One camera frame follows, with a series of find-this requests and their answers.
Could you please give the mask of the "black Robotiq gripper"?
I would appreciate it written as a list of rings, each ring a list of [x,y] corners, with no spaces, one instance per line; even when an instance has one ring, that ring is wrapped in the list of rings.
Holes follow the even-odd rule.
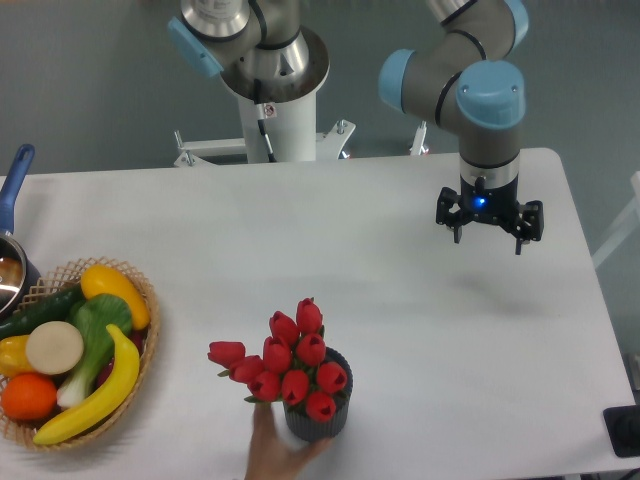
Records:
[[[455,244],[460,243],[462,229],[470,222],[507,225],[507,232],[516,241],[516,255],[522,253],[525,244],[541,240],[543,203],[540,200],[518,203],[518,178],[480,193],[463,178],[460,179],[460,185],[461,194],[443,187],[436,202],[436,223],[452,231]]]

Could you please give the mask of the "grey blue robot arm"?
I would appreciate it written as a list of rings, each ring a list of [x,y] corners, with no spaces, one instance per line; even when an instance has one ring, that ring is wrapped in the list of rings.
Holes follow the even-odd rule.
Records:
[[[517,199],[521,72],[507,61],[529,19],[519,1],[433,1],[444,37],[428,53],[393,52],[378,77],[390,107],[456,136],[460,187],[443,188],[436,222],[460,236],[465,225],[495,225],[518,245],[538,241],[543,205]],[[220,77],[237,101],[252,163],[317,160],[316,94],[329,72],[322,39],[300,20],[296,1],[184,1],[167,25],[184,60]]]

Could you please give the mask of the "bare human hand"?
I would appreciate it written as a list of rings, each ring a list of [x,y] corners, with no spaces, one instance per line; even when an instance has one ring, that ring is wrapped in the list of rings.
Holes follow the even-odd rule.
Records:
[[[296,479],[333,442],[324,438],[294,449],[278,434],[270,403],[258,403],[252,417],[245,479]]]

